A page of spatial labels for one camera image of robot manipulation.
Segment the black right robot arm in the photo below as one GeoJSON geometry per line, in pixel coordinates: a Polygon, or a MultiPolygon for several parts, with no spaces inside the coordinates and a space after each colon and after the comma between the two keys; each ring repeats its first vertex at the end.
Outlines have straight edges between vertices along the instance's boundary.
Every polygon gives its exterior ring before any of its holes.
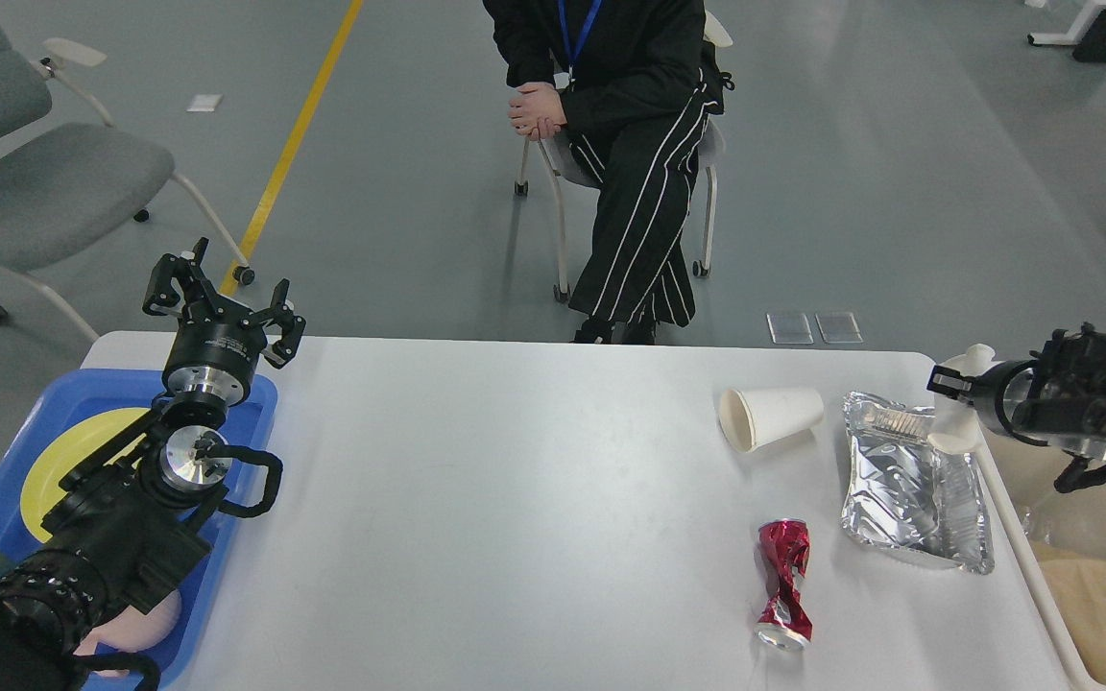
{"type": "Polygon", "coordinates": [[[935,366],[926,388],[938,397],[930,438],[962,452],[979,429],[1014,441],[1056,447],[1070,465],[1053,482],[1068,494],[1106,485],[1106,333],[1089,322],[1053,331],[1023,360],[995,360],[982,343],[935,366]]]}

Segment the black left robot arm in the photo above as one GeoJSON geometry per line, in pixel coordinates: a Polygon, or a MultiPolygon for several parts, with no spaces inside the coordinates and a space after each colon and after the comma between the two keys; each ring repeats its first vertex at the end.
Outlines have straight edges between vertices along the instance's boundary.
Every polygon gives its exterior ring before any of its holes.
{"type": "Polygon", "coordinates": [[[145,314],[179,320],[163,391],[61,478],[64,498],[42,520],[48,541],[0,577],[0,690],[79,690],[106,670],[158,688],[147,655],[81,655],[79,643],[177,590],[211,552],[199,531],[216,512],[250,519],[276,502],[281,460],[220,429],[249,398],[260,359],[280,369],[295,357],[306,322],[288,280],[258,311],[220,294],[204,274],[207,245],[163,254],[142,302],[145,314]]]}

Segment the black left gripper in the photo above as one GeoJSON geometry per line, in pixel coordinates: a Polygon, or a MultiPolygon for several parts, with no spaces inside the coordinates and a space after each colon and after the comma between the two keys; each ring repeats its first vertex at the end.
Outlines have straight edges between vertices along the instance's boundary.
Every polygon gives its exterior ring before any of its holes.
{"type": "Polygon", "coordinates": [[[249,312],[240,323],[227,322],[228,299],[204,274],[209,239],[201,237],[192,250],[165,253],[156,262],[142,312],[179,320],[161,381],[167,392],[209,392],[227,406],[249,398],[260,354],[279,370],[296,357],[307,320],[288,300],[291,281],[276,282],[271,303],[249,312]],[[267,344],[265,328],[276,326],[279,337],[267,344]]]}

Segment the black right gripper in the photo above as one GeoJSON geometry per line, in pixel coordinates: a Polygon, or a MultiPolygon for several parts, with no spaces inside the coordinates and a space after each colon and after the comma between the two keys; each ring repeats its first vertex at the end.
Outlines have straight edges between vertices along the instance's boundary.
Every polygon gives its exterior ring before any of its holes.
{"type": "Polygon", "coordinates": [[[1033,380],[1033,360],[1006,360],[990,368],[933,366],[926,388],[935,396],[972,407],[980,423],[997,436],[1022,443],[1039,443],[1039,438],[1019,430],[1011,417],[1027,399],[1033,380]]]}

